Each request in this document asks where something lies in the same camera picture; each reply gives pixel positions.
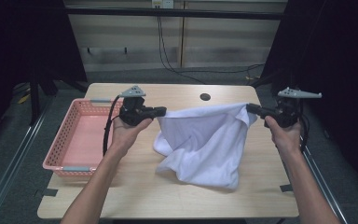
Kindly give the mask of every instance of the pink basket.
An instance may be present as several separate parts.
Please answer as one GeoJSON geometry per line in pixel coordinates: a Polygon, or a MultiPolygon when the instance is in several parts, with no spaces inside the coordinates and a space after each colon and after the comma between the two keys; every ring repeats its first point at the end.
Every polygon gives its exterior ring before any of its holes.
{"type": "MultiPolygon", "coordinates": [[[[121,106],[122,100],[118,100],[112,117],[118,115],[121,106]]],[[[59,176],[92,175],[103,158],[103,134],[109,110],[110,106],[96,106],[91,100],[75,99],[48,151],[43,168],[59,176]]]]}

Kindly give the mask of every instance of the wrist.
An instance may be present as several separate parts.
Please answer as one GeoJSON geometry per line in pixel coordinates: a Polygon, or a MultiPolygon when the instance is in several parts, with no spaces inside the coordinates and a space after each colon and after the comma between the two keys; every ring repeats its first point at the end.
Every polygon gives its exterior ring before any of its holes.
{"type": "Polygon", "coordinates": [[[127,150],[124,147],[112,144],[112,146],[107,149],[105,157],[115,158],[120,161],[126,154],[127,150]]]}
{"type": "Polygon", "coordinates": [[[290,164],[296,164],[298,162],[303,162],[304,157],[300,151],[300,149],[298,147],[293,148],[291,150],[289,150],[288,153],[286,153],[284,155],[284,158],[282,158],[284,163],[286,165],[290,165],[290,164]]]}
{"type": "Polygon", "coordinates": [[[308,174],[310,172],[307,162],[300,150],[291,153],[291,155],[286,158],[284,164],[292,181],[303,177],[305,178],[304,174],[308,174]]]}

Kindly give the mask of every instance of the table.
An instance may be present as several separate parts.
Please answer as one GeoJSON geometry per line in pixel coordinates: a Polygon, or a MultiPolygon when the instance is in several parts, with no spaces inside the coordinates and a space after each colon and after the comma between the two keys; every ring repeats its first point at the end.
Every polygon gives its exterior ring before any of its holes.
{"type": "MultiPolygon", "coordinates": [[[[95,83],[85,98],[115,98],[132,84],[95,83]]],[[[166,106],[178,110],[204,105],[240,102],[260,104],[252,87],[142,84],[145,105],[166,106]],[[211,100],[202,101],[208,93],[211,100]]],[[[270,141],[269,129],[258,119],[247,135],[240,165],[240,183],[235,191],[198,187],[181,183],[174,172],[158,175],[155,169],[164,159],[153,149],[159,131],[155,120],[141,132],[123,158],[101,217],[105,218],[234,218],[296,217],[293,192],[281,192],[289,184],[278,151],[270,141]]],[[[61,218],[87,182],[86,177],[52,175],[48,189],[57,189],[55,197],[45,196],[37,214],[41,218],[61,218]]]]}

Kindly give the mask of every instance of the white cloth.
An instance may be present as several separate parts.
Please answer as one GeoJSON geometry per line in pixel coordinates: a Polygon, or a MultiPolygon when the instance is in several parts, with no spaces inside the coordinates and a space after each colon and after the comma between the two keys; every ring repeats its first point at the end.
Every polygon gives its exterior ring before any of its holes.
{"type": "Polygon", "coordinates": [[[166,158],[156,172],[171,169],[186,183],[235,189],[246,134],[257,119],[246,105],[167,111],[158,118],[154,149],[166,158]]]}

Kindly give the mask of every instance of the finger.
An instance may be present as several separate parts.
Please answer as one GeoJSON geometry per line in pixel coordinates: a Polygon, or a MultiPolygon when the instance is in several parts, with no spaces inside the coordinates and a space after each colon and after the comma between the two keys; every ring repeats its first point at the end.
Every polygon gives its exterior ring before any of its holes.
{"type": "Polygon", "coordinates": [[[136,129],[140,132],[141,130],[147,128],[151,123],[152,119],[144,119],[138,125],[136,125],[136,129]]]}
{"type": "Polygon", "coordinates": [[[295,130],[301,130],[301,123],[298,121],[297,123],[295,123],[294,125],[293,125],[293,129],[295,129],[295,130]]]}
{"type": "Polygon", "coordinates": [[[124,124],[123,120],[121,120],[120,117],[116,117],[116,118],[113,120],[113,122],[114,122],[115,126],[116,126],[116,125],[123,126],[123,124],[124,124]]]}
{"type": "Polygon", "coordinates": [[[277,123],[277,121],[273,117],[266,116],[265,121],[266,121],[267,125],[269,126],[269,128],[271,129],[272,134],[279,133],[281,127],[279,126],[279,124],[277,123]]]}

